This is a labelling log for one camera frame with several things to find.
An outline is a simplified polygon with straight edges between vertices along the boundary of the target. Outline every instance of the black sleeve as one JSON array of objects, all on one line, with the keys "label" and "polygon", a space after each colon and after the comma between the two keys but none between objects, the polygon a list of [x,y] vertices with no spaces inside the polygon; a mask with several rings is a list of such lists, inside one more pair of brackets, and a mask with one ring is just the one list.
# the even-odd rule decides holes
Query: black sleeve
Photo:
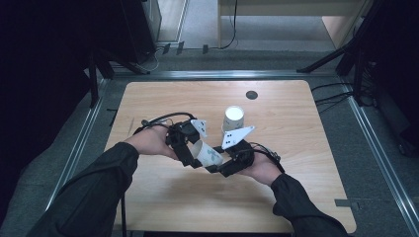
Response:
[{"label": "black sleeve", "polygon": [[321,212],[311,202],[298,180],[282,174],[272,183],[271,189],[277,200],[274,214],[283,216],[292,224],[296,237],[348,236],[338,220]]},{"label": "black sleeve", "polygon": [[27,236],[111,236],[138,152],[120,142],[68,181]]}]

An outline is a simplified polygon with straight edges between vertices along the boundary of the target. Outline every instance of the camera stand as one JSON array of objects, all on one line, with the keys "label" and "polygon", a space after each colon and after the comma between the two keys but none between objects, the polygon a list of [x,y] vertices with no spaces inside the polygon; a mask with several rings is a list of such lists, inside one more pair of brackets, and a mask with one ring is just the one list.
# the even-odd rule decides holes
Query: camera stand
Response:
[{"label": "camera stand", "polygon": [[297,69],[297,73],[310,73],[331,60],[343,55],[339,61],[335,71],[338,76],[346,76],[355,65],[355,77],[353,86],[353,96],[355,101],[361,106],[361,86],[363,80],[363,73],[366,66],[366,49],[364,46],[369,44],[375,38],[374,31],[371,31],[372,25],[377,23],[377,12],[381,8],[383,1],[374,1],[369,13],[365,17],[360,28],[354,35],[354,37],[345,45],[336,49],[334,52],[326,55],[311,65]]}]

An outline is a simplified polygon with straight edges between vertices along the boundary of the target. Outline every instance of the round hole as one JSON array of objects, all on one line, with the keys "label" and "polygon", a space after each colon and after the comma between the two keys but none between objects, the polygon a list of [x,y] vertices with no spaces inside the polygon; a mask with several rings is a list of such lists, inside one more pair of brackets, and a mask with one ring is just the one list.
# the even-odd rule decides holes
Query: round hole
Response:
[{"label": "round hole", "polygon": [[247,97],[247,99],[249,99],[249,100],[256,100],[256,98],[258,98],[258,93],[257,93],[257,92],[255,92],[255,91],[248,91],[248,92],[246,93],[246,97]]}]

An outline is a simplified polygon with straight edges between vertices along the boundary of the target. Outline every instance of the white paper cup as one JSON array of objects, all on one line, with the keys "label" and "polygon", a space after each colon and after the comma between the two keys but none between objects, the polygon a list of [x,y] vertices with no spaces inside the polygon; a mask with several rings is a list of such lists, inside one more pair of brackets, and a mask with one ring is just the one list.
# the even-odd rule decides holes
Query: white paper cup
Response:
[{"label": "white paper cup", "polygon": [[211,165],[219,166],[223,161],[222,156],[218,152],[201,140],[198,140],[192,146],[191,154],[195,159],[198,159],[204,167]]},{"label": "white paper cup", "polygon": [[244,111],[238,106],[230,106],[225,110],[222,130],[224,132],[242,128],[244,124]]}]

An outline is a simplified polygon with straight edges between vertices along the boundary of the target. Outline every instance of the white triangular marker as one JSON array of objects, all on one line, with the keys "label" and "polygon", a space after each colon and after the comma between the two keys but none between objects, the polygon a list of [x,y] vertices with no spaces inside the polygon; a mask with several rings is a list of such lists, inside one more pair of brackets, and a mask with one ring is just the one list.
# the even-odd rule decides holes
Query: white triangular marker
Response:
[{"label": "white triangular marker", "polygon": [[201,136],[207,137],[207,122],[205,120],[191,119],[191,124]]},{"label": "white triangular marker", "polygon": [[221,148],[225,150],[233,145],[236,145],[254,129],[255,126],[246,126],[240,129],[226,131],[224,133],[224,139],[222,140]]}]

